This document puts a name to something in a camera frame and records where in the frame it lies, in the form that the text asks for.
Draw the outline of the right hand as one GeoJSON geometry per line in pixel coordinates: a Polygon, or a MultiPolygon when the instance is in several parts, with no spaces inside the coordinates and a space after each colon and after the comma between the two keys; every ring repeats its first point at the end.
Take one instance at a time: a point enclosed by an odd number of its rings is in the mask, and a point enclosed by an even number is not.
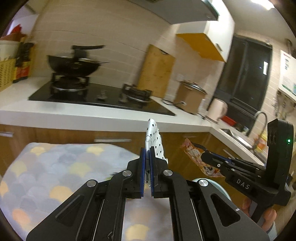
{"type": "MultiPolygon", "coordinates": [[[[241,210],[250,217],[249,210],[251,206],[251,199],[246,197],[243,201],[241,210]]],[[[260,226],[269,236],[270,240],[275,240],[277,237],[276,226],[275,226],[275,219],[277,217],[276,211],[270,207],[264,211],[262,214],[264,222],[260,226]]]]}

